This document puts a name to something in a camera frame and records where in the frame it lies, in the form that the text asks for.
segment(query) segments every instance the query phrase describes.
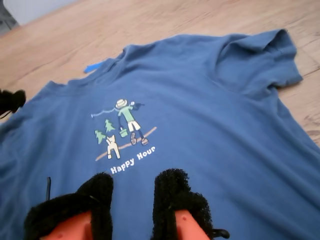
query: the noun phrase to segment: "black fuzzy object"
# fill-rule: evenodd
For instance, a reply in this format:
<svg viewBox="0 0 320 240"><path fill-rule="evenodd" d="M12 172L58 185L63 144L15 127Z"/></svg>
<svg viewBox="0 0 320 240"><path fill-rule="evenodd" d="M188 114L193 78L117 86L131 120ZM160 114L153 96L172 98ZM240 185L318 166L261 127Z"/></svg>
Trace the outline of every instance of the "black fuzzy object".
<svg viewBox="0 0 320 240"><path fill-rule="evenodd" d="M113 179L99 173L86 181L72 194L45 201L32 207L24 221L24 240L39 240L50 234L65 220L91 211L91 229L94 240L112 239L110 214Z"/></svg>
<svg viewBox="0 0 320 240"><path fill-rule="evenodd" d="M15 113L26 102L26 93L23 90L12 93L0 89L0 116L6 112Z"/></svg>
<svg viewBox="0 0 320 240"><path fill-rule="evenodd" d="M181 169L168 169L155 178L151 240L178 240L177 210L188 210L209 239L229 238L226 230L214 229L207 200L191 192L188 179Z"/></svg>

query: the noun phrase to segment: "wooden table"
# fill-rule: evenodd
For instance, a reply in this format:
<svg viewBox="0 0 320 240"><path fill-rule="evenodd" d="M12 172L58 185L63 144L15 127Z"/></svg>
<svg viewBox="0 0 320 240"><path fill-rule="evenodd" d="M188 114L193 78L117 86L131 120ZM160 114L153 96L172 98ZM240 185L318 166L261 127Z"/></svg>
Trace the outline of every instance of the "wooden table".
<svg viewBox="0 0 320 240"><path fill-rule="evenodd" d="M320 144L319 0L81 0L0 38L0 88L35 95L49 80L82 77L86 65L127 44L180 33L225 35L287 28L304 81L280 97Z"/></svg>

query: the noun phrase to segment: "hat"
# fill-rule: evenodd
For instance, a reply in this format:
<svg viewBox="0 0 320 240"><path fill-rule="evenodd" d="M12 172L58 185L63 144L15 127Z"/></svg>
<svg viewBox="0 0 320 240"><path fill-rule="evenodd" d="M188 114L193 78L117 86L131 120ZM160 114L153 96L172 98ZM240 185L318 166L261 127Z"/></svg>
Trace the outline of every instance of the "hat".
<svg viewBox="0 0 320 240"><path fill-rule="evenodd" d="M116 101L115 107L117 109L121 109L123 107L127 106L127 100L125 99L119 99L118 101Z"/></svg>

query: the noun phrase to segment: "blue t-shirt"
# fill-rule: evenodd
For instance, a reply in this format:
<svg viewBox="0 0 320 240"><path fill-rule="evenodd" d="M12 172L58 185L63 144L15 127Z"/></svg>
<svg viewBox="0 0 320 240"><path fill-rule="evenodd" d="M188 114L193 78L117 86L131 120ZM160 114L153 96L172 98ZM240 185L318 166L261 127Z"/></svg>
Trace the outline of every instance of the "blue t-shirt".
<svg viewBox="0 0 320 240"><path fill-rule="evenodd" d="M83 79L49 82L0 128L0 239L31 206L114 179L113 240L149 240L154 180L183 169L233 240L320 239L320 149L279 100L298 83L285 30L129 45Z"/></svg>

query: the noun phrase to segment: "pine tree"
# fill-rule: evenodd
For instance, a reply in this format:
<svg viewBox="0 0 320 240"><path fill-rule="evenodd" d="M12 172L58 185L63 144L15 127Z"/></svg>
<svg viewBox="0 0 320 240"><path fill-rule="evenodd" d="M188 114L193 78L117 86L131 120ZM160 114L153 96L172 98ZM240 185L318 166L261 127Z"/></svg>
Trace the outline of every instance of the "pine tree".
<svg viewBox="0 0 320 240"><path fill-rule="evenodd" d="M108 119L106 119L105 120L105 132L107 133L112 130L115 130L115 128L112 126L112 123Z"/></svg>
<svg viewBox="0 0 320 240"><path fill-rule="evenodd" d="M98 139L98 144L100 144L102 142L102 139L106 138L106 135L103 135L100 131L95 130L95 137Z"/></svg>

